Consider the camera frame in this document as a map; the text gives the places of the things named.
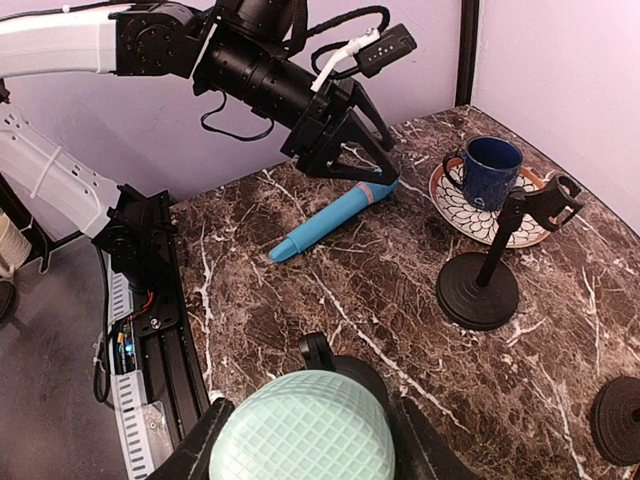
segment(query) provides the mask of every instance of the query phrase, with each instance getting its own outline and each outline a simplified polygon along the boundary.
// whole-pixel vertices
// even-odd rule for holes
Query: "red wire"
[[[137,313],[133,313],[133,314],[131,314],[129,316],[129,322],[132,322],[136,318],[138,318],[138,317],[144,315],[145,313],[147,313],[147,311],[149,310],[151,305],[153,305],[153,300],[155,298],[155,294],[152,291],[148,291],[147,294],[149,295],[149,300],[147,301],[146,304],[143,305],[143,307]]]

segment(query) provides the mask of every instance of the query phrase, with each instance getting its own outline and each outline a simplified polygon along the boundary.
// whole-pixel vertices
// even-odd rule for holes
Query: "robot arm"
[[[289,60],[295,52],[286,50],[283,40],[301,1],[218,0],[200,11],[174,2],[116,0],[98,8],[0,19],[0,171],[69,217],[111,254],[115,271],[139,288],[161,276],[156,264],[162,263],[149,247],[151,233],[141,227],[139,214],[124,213],[135,211],[132,202],[143,197],[86,168],[10,110],[3,79],[70,71],[177,75],[193,81],[195,95],[221,91],[291,130],[282,152],[297,158],[297,168],[307,175],[393,183],[398,174],[387,152],[394,141],[360,83],[336,80],[327,71],[316,78]],[[299,25],[294,31],[299,34]],[[334,60],[354,56],[357,71],[367,77],[417,47],[402,25],[367,32],[359,40]],[[346,142],[359,143],[377,168],[340,163]]]

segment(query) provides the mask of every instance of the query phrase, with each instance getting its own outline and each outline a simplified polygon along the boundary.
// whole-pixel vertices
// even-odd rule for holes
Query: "black round base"
[[[444,313],[468,330],[490,331],[504,326],[518,309],[518,281],[500,262],[485,288],[476,278],[485,260],[481,253],[465,253],[447,263],[438,276],[436,296]]]
[[[640,380],[620,377],[605,385],[591,408],[591,435],[614,465],[640,463]]]

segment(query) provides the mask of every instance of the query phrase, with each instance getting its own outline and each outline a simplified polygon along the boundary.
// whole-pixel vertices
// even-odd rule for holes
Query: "white cable tie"
[[[40,190],[40,187],[42,187],[42,183],[44,182],[44,179],[47,176],[47,173],[49,173],[49,170],[51,169],[51,166],[53,165],[53,163],[56,161],[56,159],[60,155],[60,152],[62,152],[62,147],[56,148],[56,151],[53,152],[53,155],[51,155],[49,157],[49,161],[47,162],[47,164],[42,169],[42,172],[40,172],[40,176],[38,177],[38,181],[36,182],[35,186],[33,187],[33,190],[31,191],[31,195],[29,195],[30,198],[34,199],[38,195],[38,191]]]

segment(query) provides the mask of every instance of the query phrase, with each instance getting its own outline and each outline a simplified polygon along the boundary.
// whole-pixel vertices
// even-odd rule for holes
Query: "black pole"
[[[462,0],[456,107],[471,103],[476,70],[479,22],[480,0]]]
[[[496,268],[498,268],[498,264],[500,263],[502,254],[507,248],[509,239],[511,238],[512,234],[513,231],[507,227],[502,226],[498,229],[496,238],[491,244],[491,248],[489,249],[486,260],[482,264],[482,268],[480,269],[478,278],[476,278],[476,284],[480,288],[485,288],[487,285],[489,285],[491,277],[493,277]]]

